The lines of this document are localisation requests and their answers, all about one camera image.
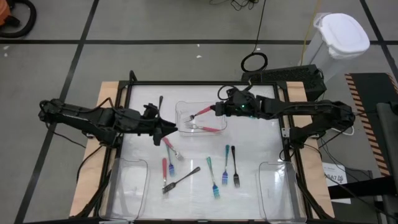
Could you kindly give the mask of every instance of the fork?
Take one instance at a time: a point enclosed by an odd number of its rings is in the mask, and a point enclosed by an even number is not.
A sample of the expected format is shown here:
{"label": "fork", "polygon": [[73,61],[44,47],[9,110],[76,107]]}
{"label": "fork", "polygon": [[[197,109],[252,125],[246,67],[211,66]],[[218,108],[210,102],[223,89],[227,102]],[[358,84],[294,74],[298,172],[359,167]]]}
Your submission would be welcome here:
{"label": "fork", "polygon": [[211,179],[213,180],[213,194],[214,194],[214,198],[219,198],[220,197],[220,193],[218,192],[218,187],[216,185],[216,182],[214,180],[214,174],[213,174],[213,168],[211,167],[211,158],[210,156],[206,158],[207,160],[207,164],[209,165],[210,168],[210,173],[211,173]]}
{"label": "fork", "polygon": [[193,123],[185,123],[185,126],[186,126],[188,129],[202,129],[202,130],[204,130],[204,131],[210,131],[210,132],[220,131],[220,129],[209,128],[209,127],[202,127],[202,126],[198,126],[198,125],[193,124]]}
{"label": "fork", "polygon": [[166,149],[167,149],[167,155],[169,157],[169,174],[171,177],[174,176],[174,166],[172,164],[172,159],[170,158],[170,148],[168,145],[166,145]]}
{"label": "fork", "polygon": [[176,150],[174,149],[173,145],[170,143],[170,141],[169,141],[168,138],[163,137],[162,139],[163,139],[163,142],[166,143],[166,145],[168,145],[169,149],[171,149],[171,150],[174,152],[174,155],[175,155],[175,157],[176,157],[178,160],[180,160],[180,161],[184,160],[184,157],[181,155],[181,153],[179,153],[178,151],[176,151]]}
{"label": "fork", "polygon": [[225,171],[223,172],[223,185],[228,184],[228,173],[226,172],[226,165],[228,163],[229,145],[225,146]]}
{"label": "fork", "polygon": [[241,186],[239,182],[239,175],[236,173],[236,163],[235,163],[235,146],[231,146],[232,156],[234,157],[234,167],[235,167],[235,174],[234,174],[234,183],[235,187],[238,188]]}
{"label": "fork", "polygon": [[186,123],[186,122],[190,122],[190,121],[192,121],[193,119],[195,119],[196,116],[201,115],[201,114],[204,114],[204,113],[206,113],[206,112],[209,112],[210,110],[211,110],[211,108],[210,108],[210,106],[208,106],[208,107],[206,107],[205,109],[203,109],[203,110],[197,112],[196,114],[193,114],[193,115],[190,115],[190,116],[187,117],[187,118],[184,118],[183,121],[184,121],[185,123]]}

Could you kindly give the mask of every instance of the white trash can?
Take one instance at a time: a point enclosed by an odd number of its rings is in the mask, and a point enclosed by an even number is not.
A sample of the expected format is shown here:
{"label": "white trash can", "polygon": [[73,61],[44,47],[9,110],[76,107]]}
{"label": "white trash can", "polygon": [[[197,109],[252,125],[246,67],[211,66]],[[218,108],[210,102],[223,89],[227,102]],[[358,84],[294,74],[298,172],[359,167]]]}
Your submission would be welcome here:
{"label": "white trash can", "polygon": [[343,75],[350,60],[370,46],[361,25],[349,15],[324,14],[313,25],[317,32],[304,53],[303,65],[315,64],[323,71],[325,83],[338,73]]}

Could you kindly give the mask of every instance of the black fork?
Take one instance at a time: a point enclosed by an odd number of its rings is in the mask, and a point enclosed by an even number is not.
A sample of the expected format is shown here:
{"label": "black fork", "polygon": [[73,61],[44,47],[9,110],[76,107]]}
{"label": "black fork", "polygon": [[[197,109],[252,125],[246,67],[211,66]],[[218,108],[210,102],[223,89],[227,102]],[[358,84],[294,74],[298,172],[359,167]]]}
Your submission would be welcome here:
{"label": "black fork", "polygon": [[234,174],[234,184],[235,187],[238,188],[241,186],[239,182],[239,175],[236,173],[236,163],[235,163],[235,146],[231,146],[232,156],[234,157],[234,167],[235,167],[235,174]]}

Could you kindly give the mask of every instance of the blue fork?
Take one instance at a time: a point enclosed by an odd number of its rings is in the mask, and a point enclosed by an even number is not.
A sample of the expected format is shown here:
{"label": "blue fork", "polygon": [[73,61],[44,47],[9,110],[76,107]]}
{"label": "blue fork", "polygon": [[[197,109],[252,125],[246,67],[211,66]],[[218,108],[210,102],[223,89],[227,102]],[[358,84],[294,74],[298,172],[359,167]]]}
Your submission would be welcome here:
{"label": "blue fork", "polygon": [[209,165],[209,168],[210,168],[211,179],[213,180],[213,194],[214,194],[214,198],[219,198],[219,197],[220,197],[220,193],[218,192],[218,187],[217,187],[216,182],[215,182],[215,180],[214,180],[213,168],[211,167],[211,158],[210,158],[210,156],[207,157],[206,160],[207,160],[207,164]]}
{"label": "blue fork", "polygon": [[168,145],[166,145],[166,148],[167,148],[167,155],[169,156],[169,174],[171,177],[173,177],[174,176],[174,166],[173,166],[172,160],[170,158],[170,149],[169,149]]}
{"label": "blue fork", "polygon": [[226,165],[228,163],[229,145],[225,146],[225,171],[223,172],[223,185],[228,184],[228,173],[226,172]]}

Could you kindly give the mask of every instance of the clear plastic tray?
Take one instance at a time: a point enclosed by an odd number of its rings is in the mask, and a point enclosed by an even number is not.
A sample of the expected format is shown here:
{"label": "clear plastic tray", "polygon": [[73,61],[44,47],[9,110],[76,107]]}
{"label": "clear plastic tray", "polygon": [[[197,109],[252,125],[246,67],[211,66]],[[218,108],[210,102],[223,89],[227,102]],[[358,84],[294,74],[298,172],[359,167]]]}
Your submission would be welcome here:
{"label": "clear plastic tray", "polygon": [[117,160],[107,191],[112,194],[103,202],[100,216],[127,221],[263,219],[274,223],[305,223],[291,163],[263,162],[252,166],[255,164],[249,161],[241,162],[238,167],[241,187],[236,189],[231,170],[228,171],[228,185],[221,185],[223,162],[221,158],[212,159],[220,191],[220,198],[215,199],[205,158],[186,159],[179,163],[175,177],[168,177],[168,184],[197,166],[201,171],[179,182],[168,195],[161,191],[161,166],[151,167],[146,161]]}
{"label": "clear plastic tray", "polygon": [[305,223],[301,191],[291,162],[263,162],[258,188],[262,217],[269,222]]}
{"label": "clear plastic tray", "polygon": [[191,115],[215,103],[216,102],[187,103],[185,101],[179,101],[175,105],[175,120],[180,134],[182,136],[212,136],[221,134],[227,127],[226,118],[225,116],[216,116],[213,110],[198,115],[192,121],[187,122]]}

